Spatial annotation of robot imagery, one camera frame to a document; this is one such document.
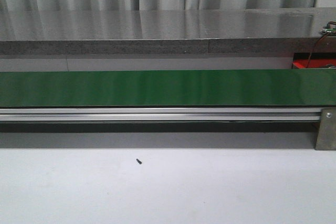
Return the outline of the red plate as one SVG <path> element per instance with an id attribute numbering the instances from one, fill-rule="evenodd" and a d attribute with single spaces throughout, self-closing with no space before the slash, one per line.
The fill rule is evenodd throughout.
<path id="1" fill-rule="evenodd" d="M 308 58 L 308 53 L 295 53 L 293 57 L 292 68 L 335 69 L 335 53 L 313 53 L 309 62 Z"/>

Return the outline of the grey stone shelf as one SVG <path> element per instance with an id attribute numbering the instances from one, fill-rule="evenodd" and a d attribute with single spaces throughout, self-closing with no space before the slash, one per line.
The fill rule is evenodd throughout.
<path id="1" fill-rule="evenodd" d="M 1 12 L 3 55 L 335 52 L 335 9 Z"/>

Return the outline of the aluminium conveyor rail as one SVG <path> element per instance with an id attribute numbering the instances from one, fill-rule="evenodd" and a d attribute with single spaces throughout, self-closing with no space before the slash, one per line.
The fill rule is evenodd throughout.
<path id="1" fill-rule="evenodd" d="M 319 121 L 322 108 L 38 108 L 1 109 L 1 122 Z"/>

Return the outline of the small green circuit board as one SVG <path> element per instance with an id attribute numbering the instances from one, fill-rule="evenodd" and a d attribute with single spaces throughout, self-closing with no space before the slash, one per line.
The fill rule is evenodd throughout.
<path id="1" fill-rule="evenodd" d="M 320 33 L 321 34 L 335 35 L 336 34 L 335 23 L 327 23 L 325 26 L 322 27 Z"/>

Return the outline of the green conveyor belt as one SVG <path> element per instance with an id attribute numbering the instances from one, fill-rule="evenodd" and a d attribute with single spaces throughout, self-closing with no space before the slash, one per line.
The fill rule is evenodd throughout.
<path id="1" fill-rule="evenodd" d="M 330 69 L 1 73 L 3 108 L 332 105 Z"/>

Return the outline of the grey metal bracket plate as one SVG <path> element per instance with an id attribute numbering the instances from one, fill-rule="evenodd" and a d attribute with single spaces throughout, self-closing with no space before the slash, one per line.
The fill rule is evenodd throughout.
<path id="1" fill-rule="evenodd" d="M 315 150 L 335 151 L 335 127 L 335 108 L 323 109 L 320 116 L 320 126 Z"/>

